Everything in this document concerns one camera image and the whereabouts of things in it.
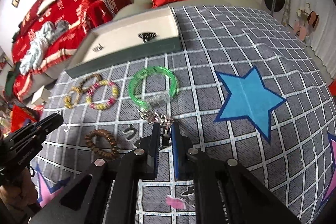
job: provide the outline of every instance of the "red bedding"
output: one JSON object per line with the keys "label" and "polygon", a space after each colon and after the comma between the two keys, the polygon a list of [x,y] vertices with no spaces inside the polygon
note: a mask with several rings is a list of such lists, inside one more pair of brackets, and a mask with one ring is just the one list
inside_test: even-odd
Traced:
{"label": "red bedding", "polygon": [[[130,3],[130,0],[109,0],[115,13]],[[19,75],[16,78],[13,87],[14,95],[21,100],[32,85],[32,75],[44,73],[53,65],[70,58],[76,52],[89,29],[109,22],[112,18],[103,0],[58,0],[53,3],[13,44],[12,58],[14,63],[24,57],[30,48],[30,42],[35,37],[35,32],[40,30],[46,21],[56,24],[60,20],[66,20],[70,24],[74,24],[79,20],[79,25],[63,34],[48,48],[41,65],[36,70],[31,70],[26,76]]]}

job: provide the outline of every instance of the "gray plaid bedspread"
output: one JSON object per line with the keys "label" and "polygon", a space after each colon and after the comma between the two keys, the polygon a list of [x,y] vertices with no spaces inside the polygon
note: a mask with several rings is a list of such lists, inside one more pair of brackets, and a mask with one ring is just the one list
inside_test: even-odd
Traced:
{"label": "gray plaid bedspread", "polygon": [[[36,157],[44,176],[55,184],[85,170],[96,156],[85,146],[84,136],[95,128],[114,133],[121,153],[134,149],[139,137],[151,133],[151,126],[140,120],[128,97],[128,83],[144,67],[165,66],[177,76],[180,88],[174,100],[157,111],[178,120],[182,134],[210,157],[238,159],[302,223],[310,223],[332,174],[327,132],[335,134],[335,104],[320,71],[296,38],[263,11],[223,6],[181,7],[174,11],[183,50],[98,71],[118,85],[119,100],[111,109],[97,111],[89,108],[82,97],[74,109],[65,109],[64,119],[70,130],[65,132],[67,127],[63,125],[49,134]],[[267,88],[287,99],[272,111],[270,144],[246,119],[213,122],[228,94],[214,71],[242,76],[252,66],[258,68]],[[64,109],[64,95],[80,80],[63,72],[44,116]],[[138,92],[144,98],[168,89],[168,79],[152,76],[143,81]],[[109,96],[110,90],[105,87],[93,98],[104,101]],[[130,124],[138,130],[138,136],[126,141],[122,131]],[[98,140],[97,144],[108,148],[105,141]],[[139,181],[137,223],[195,223],[193,195],[184,198],[185,210],[166,204],[166,196],[182,198],[181,193],[192,183],[174,181],[171,147],[161,150],[157,179]]]}

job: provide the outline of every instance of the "jewelry box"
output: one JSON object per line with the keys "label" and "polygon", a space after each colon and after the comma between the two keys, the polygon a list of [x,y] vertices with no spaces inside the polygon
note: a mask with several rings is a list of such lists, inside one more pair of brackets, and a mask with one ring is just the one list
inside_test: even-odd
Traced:
{"label": "jewelry box", "polygon": [[172,9],[153,9],[92,29],[66,72],[76,78],[112,65],[180,50],[179,29]]}

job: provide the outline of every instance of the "metal screw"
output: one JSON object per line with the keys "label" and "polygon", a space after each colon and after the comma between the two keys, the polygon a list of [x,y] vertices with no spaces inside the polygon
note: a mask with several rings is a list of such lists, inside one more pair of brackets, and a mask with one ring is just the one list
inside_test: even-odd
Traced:
{"label": "metal screw", "polygon": [[236,159],[228,159],[227,164],[230,166],[236,166],[238,164],[238,161]]}
{"label": "metal screw", "polygon": [[196,155],[198,153],[198,149],[196,149],[196,148],[189,148],[188,149],[188,153],[190,155]]}
{"label": "metal screw", "polygon": [[136,154],[137,156],[141,156],[145,153],[145,150],[143,150],[142,148],[138,148],[134,150],[134,154]]}
{"label": "metal screw", "polygon": [[103,159],[97,159],[95,160],[94,164],[99,167],[99,166],[103,166],[105,164],[105,160]]}

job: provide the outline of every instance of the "green plastic bracelet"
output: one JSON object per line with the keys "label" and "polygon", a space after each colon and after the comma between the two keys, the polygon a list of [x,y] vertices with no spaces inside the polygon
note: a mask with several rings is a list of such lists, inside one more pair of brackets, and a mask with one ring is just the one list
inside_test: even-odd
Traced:
{"label": "green plastic bracelet", "polygon": [[135,94],[134,94],[135,89],[140,83],[142,83],[143,79],[145,79],[146,77],[150,75],[156,75],[156,74],[168,76],[171,82],[168,95],[169,97],[173,98],[176,94],[177,80],[176,80],[175,75],[170,70],[163,68],[163,67],[159,67],[159,66],[148,67],[146,69],[140,70],[133,76],[133,78],[131,79],[128,85],[128,95],[130,96],[134,104],[139,106],[141,109],[150,109],[151,106],[148,102],[145,102],[135,97]]}

